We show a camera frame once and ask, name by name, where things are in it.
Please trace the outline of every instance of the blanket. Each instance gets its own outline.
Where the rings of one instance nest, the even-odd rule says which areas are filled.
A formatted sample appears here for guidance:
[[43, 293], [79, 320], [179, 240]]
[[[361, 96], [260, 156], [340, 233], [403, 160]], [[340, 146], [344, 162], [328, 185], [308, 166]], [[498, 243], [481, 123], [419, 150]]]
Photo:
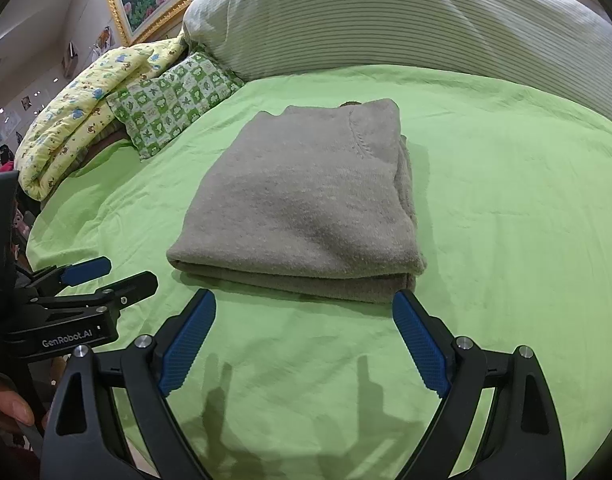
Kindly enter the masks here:
[[82, 71], [44, 108], [18, 150], [15, 168], [22, 189], [45, 200], [68, 176], [68, 168], [106, 127], [114, 114], [105, 95], [138, 80], [159, 76], [185, 49], [183, 35], [108, 51]]
[[259, 112], [199, 184], [168, 260], [201, 276], [390, 301], [425, 268], [400, 131], [389, 99]]

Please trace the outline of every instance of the folded gray sweater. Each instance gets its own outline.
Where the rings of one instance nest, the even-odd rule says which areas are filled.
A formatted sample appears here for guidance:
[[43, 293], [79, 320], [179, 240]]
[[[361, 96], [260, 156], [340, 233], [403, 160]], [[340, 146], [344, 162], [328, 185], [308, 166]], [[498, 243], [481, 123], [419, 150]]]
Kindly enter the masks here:
[[259, 112], [205, 174], [168, 260], [201, 276], [390, 301], [425, 268], [400, 129], [390, 99]]

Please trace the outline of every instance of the green bed sheet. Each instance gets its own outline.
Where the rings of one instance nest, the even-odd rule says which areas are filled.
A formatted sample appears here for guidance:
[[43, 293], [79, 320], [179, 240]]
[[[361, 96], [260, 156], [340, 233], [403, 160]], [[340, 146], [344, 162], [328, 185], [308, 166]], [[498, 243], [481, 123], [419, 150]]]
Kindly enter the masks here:
[[[215, 479], [393, 479], [438, 406], [388, 305], [217, 280], [166, 261], [201, 177], [259, 110], [391, 98], [413, 167], [426, 309], [488, 349], [528, 344], [558, 410], [568, 475], [612, 427], [612, 123], [572, 102], [478, 76], [400, 66], [247, 84], [154, 158], [122, 142], [57, 190], [36, 221], [34, 268], [99, 255], [159, 290], [119, 320], [126, 345], [199, 286], [217, 318], [170, 406]], [[483, 430], [484, 394], [456, 470]], [[129, 403], [126, 433], [143, 450]]]

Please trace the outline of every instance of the blue gripper pad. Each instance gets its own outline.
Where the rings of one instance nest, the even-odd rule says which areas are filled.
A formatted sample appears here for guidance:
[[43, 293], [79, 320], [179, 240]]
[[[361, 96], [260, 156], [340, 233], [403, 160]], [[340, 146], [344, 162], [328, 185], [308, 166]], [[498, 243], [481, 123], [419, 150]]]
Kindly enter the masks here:
[[61, 273], [61, 283], [68, 286], [81, 285], [82, 283], [101, 278], [110, 273], [112, 264], [105, 256], [88, 260], [81, 264], [74, 264]]
[[446, 377], [445, 357], [401, 292], [393, 298], [392, 319], [408, 347], [423, 384], [437, 392], [440, 399], [445, 398], [451, 389], [451, 383]]
[[216, 309], [215, 296], [208, 290], [168, 347], [162, 359], [159, 379], [159, 390], [164, 397], [182, 387], [215, 320]]

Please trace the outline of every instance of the finger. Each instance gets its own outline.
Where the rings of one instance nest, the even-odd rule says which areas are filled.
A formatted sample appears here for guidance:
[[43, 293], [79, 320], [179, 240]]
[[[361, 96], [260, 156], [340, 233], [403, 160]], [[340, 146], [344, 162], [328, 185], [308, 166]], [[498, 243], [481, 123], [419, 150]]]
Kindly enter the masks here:
[[0, 413], [0, 430], [12, 434], [22, 434], [22, 430], [17, 425], [17, 421], [3, 413]]
[[34, 415], [28, 403], [23, 398], [9, 390], [0, 381], [0, 412], [4, 415], [11, 416], [26, 426], [34, 424]]

